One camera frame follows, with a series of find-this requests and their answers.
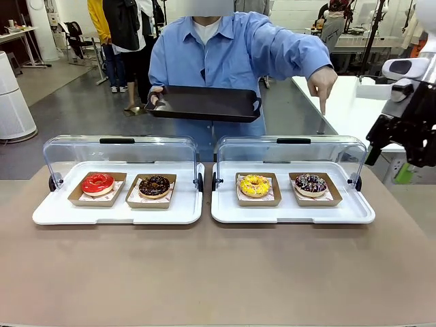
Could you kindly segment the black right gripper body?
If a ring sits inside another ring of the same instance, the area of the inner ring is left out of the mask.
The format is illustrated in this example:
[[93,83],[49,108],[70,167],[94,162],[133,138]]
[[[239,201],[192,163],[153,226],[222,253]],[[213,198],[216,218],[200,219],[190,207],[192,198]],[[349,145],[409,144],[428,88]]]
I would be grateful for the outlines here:
[[435,167],[435,85],[420,82],[401,118],[408,163]]

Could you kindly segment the person's left hand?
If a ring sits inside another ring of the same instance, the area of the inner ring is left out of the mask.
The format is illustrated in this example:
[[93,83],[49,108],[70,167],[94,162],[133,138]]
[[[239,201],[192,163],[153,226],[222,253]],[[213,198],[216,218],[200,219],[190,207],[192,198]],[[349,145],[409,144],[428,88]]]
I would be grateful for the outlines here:
[[326,102],[337,78],[337,73],[333,68],[325,66],[313,72],[307,80],[309,93],[312,97],[319,99],[320,111],[323,116],[326,114]]

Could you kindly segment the person's right hand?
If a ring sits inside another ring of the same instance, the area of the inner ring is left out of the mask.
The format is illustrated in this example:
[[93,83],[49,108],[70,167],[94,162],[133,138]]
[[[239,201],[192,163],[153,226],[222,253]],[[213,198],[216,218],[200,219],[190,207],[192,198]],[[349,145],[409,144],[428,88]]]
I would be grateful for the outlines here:
[[147,108],[153,109],[156,103],[159,101],[163,87],[152,87],[149,92],[149,100],[147,103]]

